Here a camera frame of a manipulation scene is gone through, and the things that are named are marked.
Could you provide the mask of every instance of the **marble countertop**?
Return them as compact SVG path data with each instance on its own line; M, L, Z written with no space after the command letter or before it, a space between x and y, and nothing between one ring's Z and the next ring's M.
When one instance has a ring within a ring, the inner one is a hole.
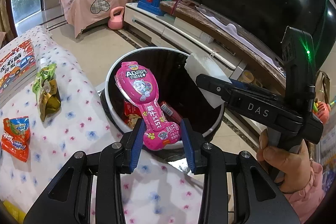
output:
M173 8L174 3L174 1L162 1L160 8L169 13ZM281 94L284 94L286 78L278 70L268 64L259 55L255 54L252 50L236 40L234 37L230 36L210 20L205 18L197 10L194 10L193 8L186 5L179 4L173 16L176 16L188 22L189 24L194 25L196 28L215 38L223 46L233 50L250 67L252 67L255 72L258 73L257 76L262 81L265 80L267 84L276 88Z

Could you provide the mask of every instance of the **white tissue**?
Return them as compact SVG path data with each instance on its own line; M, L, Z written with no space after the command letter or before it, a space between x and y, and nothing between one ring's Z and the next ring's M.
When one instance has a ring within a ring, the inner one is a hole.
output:
M209 75L231 83L230 79L210 56L192 53L187 58L184 68L195 83L196 77L200 74ZM224 103L220 96L207 90L199 90L203 93L203 96L213 108Z

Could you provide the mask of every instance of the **yellow paw print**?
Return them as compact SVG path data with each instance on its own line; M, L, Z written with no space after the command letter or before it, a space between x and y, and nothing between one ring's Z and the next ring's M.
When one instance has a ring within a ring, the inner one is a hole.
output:
M148 138L151 138L151 140L154 140L155 139L154 133L149 133Z

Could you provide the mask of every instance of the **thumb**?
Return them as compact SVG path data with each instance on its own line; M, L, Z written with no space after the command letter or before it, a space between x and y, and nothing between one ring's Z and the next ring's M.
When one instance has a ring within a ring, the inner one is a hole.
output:
M300 155L289 153L286 150L274 146L265 148L263 157L267 163L285 174L295 172L302 162Z

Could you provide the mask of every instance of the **orange snack packet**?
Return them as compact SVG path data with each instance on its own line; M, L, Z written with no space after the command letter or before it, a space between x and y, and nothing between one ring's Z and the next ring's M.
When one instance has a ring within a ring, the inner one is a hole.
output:
M30 138L28 116L3 119L4 132L1 147L15 158L27 162L29 156L28 141Z

